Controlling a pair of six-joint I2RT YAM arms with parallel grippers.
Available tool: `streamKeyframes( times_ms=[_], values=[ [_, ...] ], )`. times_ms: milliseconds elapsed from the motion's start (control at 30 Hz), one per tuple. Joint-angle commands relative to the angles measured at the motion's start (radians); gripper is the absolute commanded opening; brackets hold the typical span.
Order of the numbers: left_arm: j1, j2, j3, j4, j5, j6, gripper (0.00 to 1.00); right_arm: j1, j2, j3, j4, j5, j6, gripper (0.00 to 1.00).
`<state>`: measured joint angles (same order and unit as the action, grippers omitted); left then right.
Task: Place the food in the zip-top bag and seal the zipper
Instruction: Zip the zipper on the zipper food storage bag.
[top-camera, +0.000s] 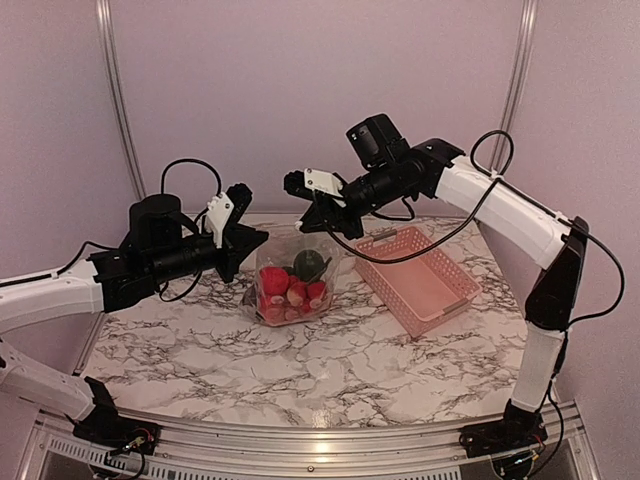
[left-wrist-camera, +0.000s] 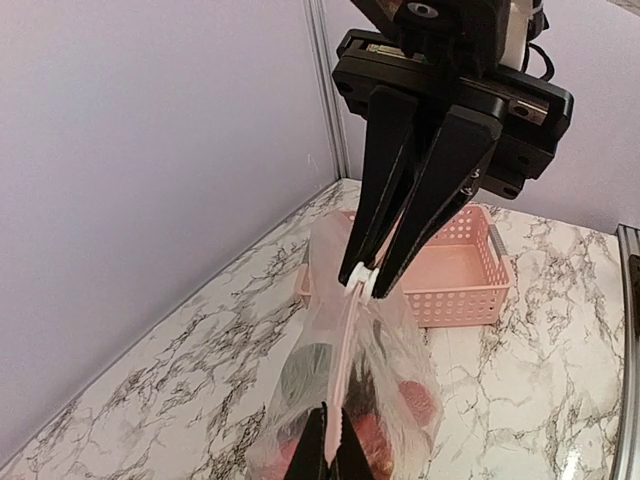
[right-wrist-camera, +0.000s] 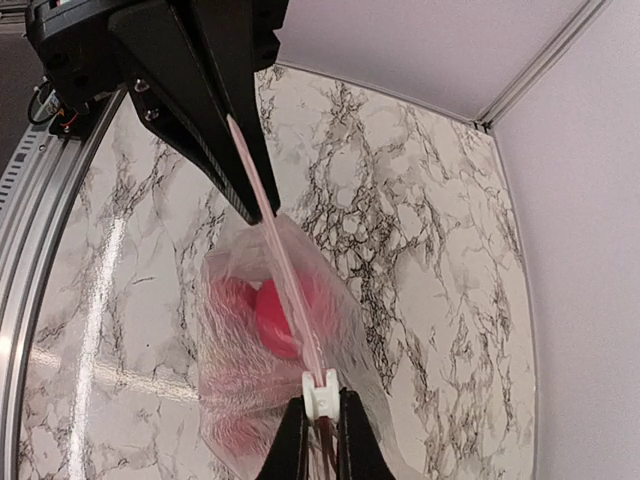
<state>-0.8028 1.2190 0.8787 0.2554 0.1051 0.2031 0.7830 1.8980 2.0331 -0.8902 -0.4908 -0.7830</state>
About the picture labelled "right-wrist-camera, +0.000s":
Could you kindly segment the pink red apple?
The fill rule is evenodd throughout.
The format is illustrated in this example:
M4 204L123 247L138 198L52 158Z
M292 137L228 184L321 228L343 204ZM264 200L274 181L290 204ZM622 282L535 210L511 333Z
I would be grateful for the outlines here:
M282 359L299 358L273 279L266 280L257 292L255 316L260 340L269 351Z

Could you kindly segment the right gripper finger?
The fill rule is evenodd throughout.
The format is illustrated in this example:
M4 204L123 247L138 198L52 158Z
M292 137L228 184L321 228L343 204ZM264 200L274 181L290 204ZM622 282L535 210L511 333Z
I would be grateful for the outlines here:
M256 480L307 480L309 420L304 399L291 399Z
M357 392L340 390L337 478L393 480Z

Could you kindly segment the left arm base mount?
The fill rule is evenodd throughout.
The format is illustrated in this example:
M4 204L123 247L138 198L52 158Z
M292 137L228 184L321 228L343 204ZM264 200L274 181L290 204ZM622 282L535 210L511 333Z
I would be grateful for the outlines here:
M34 87L27 107L27 119L34 131L47 131L58 138L86 140L96 126L104 100L91 101L84 113L67 106L46 77Z

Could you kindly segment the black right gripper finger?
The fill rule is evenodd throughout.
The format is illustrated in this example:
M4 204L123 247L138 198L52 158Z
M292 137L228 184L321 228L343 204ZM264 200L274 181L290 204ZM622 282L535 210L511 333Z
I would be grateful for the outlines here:
M251 1L190 3L217 93L243 133L271 210L277 212L281 202L256 106L252 5Z

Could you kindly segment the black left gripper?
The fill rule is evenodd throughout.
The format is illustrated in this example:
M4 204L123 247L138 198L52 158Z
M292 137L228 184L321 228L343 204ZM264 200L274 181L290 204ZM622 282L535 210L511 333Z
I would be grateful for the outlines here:
M287 9L285 1L31 1L25 22L67 106L85 113L93 98L146 82L201 149L192 162L256 224L262 215L224 106L274 64Z

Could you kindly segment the clear zip top bag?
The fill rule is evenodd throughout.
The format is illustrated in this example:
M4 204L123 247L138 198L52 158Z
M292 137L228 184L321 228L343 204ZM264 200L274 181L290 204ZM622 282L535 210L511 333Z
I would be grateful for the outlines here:
M271 210L237 125L231 135L261 218L203 264L201 437L239 479L398 479L361 307L305 232Z

